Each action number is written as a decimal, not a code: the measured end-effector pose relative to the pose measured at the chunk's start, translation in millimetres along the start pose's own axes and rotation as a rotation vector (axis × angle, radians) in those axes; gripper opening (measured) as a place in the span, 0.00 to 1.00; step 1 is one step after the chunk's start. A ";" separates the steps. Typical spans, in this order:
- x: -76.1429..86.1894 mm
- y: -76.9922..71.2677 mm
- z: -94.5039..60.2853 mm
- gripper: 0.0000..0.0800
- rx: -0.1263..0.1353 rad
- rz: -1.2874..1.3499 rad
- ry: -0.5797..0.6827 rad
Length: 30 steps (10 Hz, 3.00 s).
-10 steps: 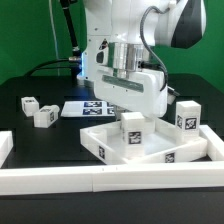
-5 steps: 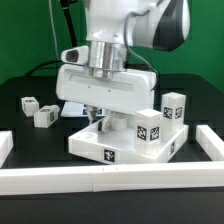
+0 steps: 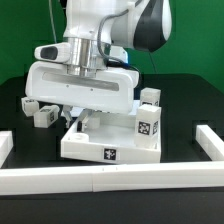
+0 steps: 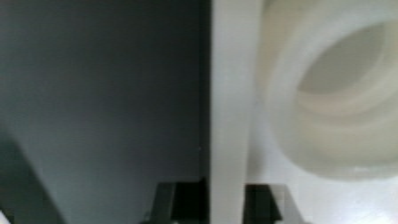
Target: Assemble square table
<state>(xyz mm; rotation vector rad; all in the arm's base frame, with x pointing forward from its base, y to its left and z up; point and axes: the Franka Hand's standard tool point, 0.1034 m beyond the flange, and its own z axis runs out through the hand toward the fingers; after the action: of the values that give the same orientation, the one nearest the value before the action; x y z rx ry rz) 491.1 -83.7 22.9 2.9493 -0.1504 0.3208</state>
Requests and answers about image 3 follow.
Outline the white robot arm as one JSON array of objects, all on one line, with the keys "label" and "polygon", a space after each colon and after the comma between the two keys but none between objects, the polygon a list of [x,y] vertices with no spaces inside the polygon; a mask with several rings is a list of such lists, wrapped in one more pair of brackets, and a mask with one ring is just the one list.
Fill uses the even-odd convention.
[{"label": "white robot arm", "polygon": [[154,52],[171,33],[169,0],[67,0],[64,41],[35,49],[26,95],[103,112],[132,110],[139,73],[112,46]]}]

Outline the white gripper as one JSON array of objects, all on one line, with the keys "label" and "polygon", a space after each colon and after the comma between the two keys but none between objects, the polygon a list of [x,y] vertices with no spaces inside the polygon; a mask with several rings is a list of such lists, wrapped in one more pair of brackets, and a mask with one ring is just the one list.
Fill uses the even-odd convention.
[{"label": "white gripper", "polygon": [[86,108],[77,118],[78,132],[85,130],[91,110],[123,114],[132,110],[139,73],[106,66],[93,42],[40,46],[34,55],[25,93],[37,101],[64,105],[67,128],[73,121],[72,106]]}]

